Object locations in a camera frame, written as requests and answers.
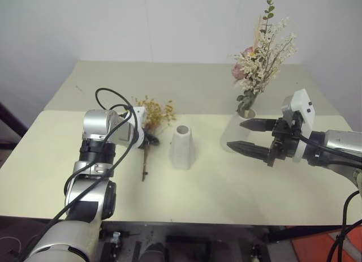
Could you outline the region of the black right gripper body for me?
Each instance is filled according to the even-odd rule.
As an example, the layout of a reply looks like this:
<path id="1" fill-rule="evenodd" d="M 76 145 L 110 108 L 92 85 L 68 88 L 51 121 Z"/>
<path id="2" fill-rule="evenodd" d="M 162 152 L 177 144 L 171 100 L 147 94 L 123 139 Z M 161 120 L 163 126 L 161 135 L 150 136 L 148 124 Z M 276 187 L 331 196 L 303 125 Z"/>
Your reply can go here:
<path id="1" fill-rule="evenodd" d="M 282 119 L 268 119 L 267 130 L 274 140 L 269 148 L 266 163 L 272 167 L 276 159 L 293 158 L 298 147 L 299 138 L 294 135 L 288 123 Z"/>

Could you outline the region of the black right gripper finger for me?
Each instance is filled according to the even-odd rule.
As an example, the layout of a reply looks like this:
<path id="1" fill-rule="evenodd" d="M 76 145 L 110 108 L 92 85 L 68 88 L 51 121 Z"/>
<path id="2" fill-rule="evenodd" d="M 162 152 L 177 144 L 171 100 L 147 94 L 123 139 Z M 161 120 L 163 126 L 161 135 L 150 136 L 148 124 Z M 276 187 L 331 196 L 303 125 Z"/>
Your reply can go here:
<path id="1" fill-rule="evenodd" d="M 269 148 L 255 145 L 246 141 L 230 141 L 227 146 L 234 152 L 240 153 L 247 157 L 252 157 L 263 162 L 269 162 Z"/>
<path id="2" fill-rule="evenodd" d="M 241 122 L 240 126 L 251 131 L 265 132 L 272 131 L 276 122 L 276 119 L 253 118 Z"/>

